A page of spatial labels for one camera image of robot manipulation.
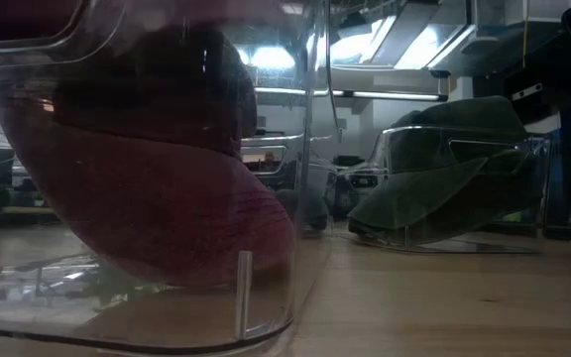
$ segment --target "wall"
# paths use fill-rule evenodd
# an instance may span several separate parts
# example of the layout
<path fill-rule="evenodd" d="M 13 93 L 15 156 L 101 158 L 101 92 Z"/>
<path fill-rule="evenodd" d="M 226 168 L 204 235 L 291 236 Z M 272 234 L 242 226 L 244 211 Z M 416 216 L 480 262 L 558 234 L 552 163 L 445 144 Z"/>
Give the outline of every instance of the wall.
<path fill-rule="evenodd" d="M 361 116 L 352 114 L 351 108 L 336 108 L 336 116 L 346 119 L 347 127 L 343 130 L 343 141 L 338 155 L 359 156 L 361 143 Z"/>
<path fill-rule="evenodd" d="M 428 101 L 372 100 L 361 113 L 359 156 L 369 159 L 379 134 L 391 128 L 402 116 L 413 110 L 422 111 L 437 104 L 439 103 Z"/>
<path fill-rule="evenodd" d="M 338 156 L 338 126 L 334 116 L 332 98 L 315 96 L 312 101 L 312 122 L 310 123 L 312 142 L 310 150 L 315 156 L 332 162 Z"/>
<path fill-rule="evenodd" d="M 304 107 L 260 105 L 257 114 L 266 117 L 266 130 L 282 131 L 285 135 L 303 132 Z"/>
<path fill-rule="evenodd" d="M 455 89 L 448 96 L 449 102 L 474 97 L 472 77 L 458 77 L 455 84 Z"/>

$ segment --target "dark green cloth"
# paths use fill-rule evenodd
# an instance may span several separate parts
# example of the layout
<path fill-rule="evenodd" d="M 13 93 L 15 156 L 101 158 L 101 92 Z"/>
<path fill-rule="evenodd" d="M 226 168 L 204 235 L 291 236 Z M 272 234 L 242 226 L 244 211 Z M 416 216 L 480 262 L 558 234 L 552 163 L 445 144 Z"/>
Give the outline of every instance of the dark green cloth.
<path fill-rule="evenodd" d="M 540 200 L 536 157 L 514 149 L 528 134 L 501 97 L 411 112 L 389 134 L 388 179 L 348 215 L 367 239 L 403 244 L 407 227 L 411 244 L 435 242 Z"/>

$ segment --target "fluorescent light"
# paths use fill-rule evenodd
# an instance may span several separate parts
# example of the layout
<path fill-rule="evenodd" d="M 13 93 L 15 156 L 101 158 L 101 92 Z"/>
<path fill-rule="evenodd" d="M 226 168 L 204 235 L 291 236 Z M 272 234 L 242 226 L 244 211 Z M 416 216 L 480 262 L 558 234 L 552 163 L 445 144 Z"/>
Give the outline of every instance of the fluorescent light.
<path fill-rule="evenodd" d="M 239 58 L 242 60 L 243 64 L 250 63 L 250 57 L 248 56 L 248 52 L 246 52 L 246 50 L 237 49 L 237 52 L 239 53 Z"/>
<path fill-rule="evenodd" d="M 330 58 L 334 61 L 356 57 L 367 49 L 367 44 L 371 39 L 372 34 L 354 35 L 342 39 L 330 48 Z"/>
<path fill-rule="evenodd" d="M 81 277 L 84 273 L 82 272 L 78 272 L 78 273 L 74 273 L 74 274 L 70 274 L 70 275 L 66 275 L 65 278 L 66 279 L 70 279 L 70 280 L 74 280 L 78 277 Z"/>
<path fill-rule="evenodd" d="M 314 45 L 314 41 L 316 40 L 316 35 L 312 34 L 307 39 L 305 43 L 305 48 L 307 49 L 307 53 L 312 53 L 312 46 Z M 316 42 L 316 63 L 314 64 L 314 70 L 318 70 L 321 68 L 322 65 L 325 64 L 326 54 L 327 53 L 327 37 L 323 34 L 318 41 Z"/>
<path fill-rule="evenodd" d="M 282 5 L 282 9 L 286 14 L 291 15 L 302 15 L 303 14 L 303 6 L 300 4 L 289 4 L 285 3 Z"/>
<path fill-rule="evenodd" d="M 261 68 L 286 69 L 294 67 L 294 59 L 281 47 L 262 47 L 257 49 L 251 64 Z"/>
<path fill-rule="evenodd" d="M 368 60 L 371 60 L 374 57 L 378 49 L 383 44 L 383 41 L 389 34 L 389 31 L 392 29 L 392 26 L 394 25 L 395 21 L 396 21 L 396 16 L 390 16 L 387 19 L 385 19 L 383 24 L 379 26 L 378 31 L 376 31 L 376 35 L 374 35 L 374 38 L 369 44 L 369 47 L 366 48 L 361 54 L 359 63 L 364 63 Z"/>
<path fill-rule="evenodd" d="M 456 47 L 460 46 L 460 44 L 466 40 L 469 35 L 471 35 L 475 31 L 475 25 L 469 26 L 464 32 L 457 38 L 455 41 L 451 43 L 451 45 L 447 46 L 444 51 L 442 51 L 435 59 L 433 59 L 429 64 L 426 66 L 431 69 L 435 67 L 438 63 L 444 60 L 447 56 L 449 56 Z"/>
<path fill-rule="evenodd" d="M 294 94 L 294 95 L 305 95 L 305 90 L 303 89 L 289 89 L 289 88 L 265 88 L 256 87 L 255 92 L 257 93 L 276 93 L 276 94 Z"/>
<path fill-rule="evenodd" d="M 376 34 L 378 29 L 381 28 L 381 25 L 383 25 L 383 21 L 385 21 L 385 20 L 387 20 L 387 19 L 376 20 L 372 23 L 372 35 Z"/>
<path fill-rule="evenodd" d="M 435 55 L 437 55 L 437 34 L 432 28 L 427 26 L 413 40 L 398 63 L 394 65 L 394 68 L 422 69 L 433 60 Z"/>
<path fill-rule="evenodd" d="M 364 92 L 355 91 L 353 93 L 355 98 L 370 98 L 370 99 L 404 99 L 404 100 L 438 100 L 439 95 L 435 94 L 411 94 L 411 93 L 389 93 L 389 92 Z"/>
<path fill-rule="evenodd" d="M 299 135 L 289 135 L 289 136 L 282 136 L 282 137 L 267 137 L 267 138 L 244 138 L 242 139 L 242 142 L 249 142 L 249 141 L 257 141 L 257 140 L 261 140 L 261 141 L 273 141 L 273 140 L 292 140 L 292 139 L 298 139 L 298 138 L 302 138 L 303 134 L 299 134 Z"/>

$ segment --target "clear plastic container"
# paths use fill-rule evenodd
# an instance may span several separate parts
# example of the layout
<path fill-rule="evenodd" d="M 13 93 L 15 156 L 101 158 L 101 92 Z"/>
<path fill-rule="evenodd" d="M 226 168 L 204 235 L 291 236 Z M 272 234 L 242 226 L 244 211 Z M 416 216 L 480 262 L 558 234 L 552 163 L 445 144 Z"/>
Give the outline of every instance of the clear plastic container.
<path fill-rule="evenodd" d="M 278 336 L 333 227 L 329 5 L 55 3 L 0 1 L 0 336 Z"/>
<path fill-rule="evenodd" d="M 498 97 L 411 112 L 341 172 L 339 235 L 418 253 L 538 253 L 549 143 Z"/>

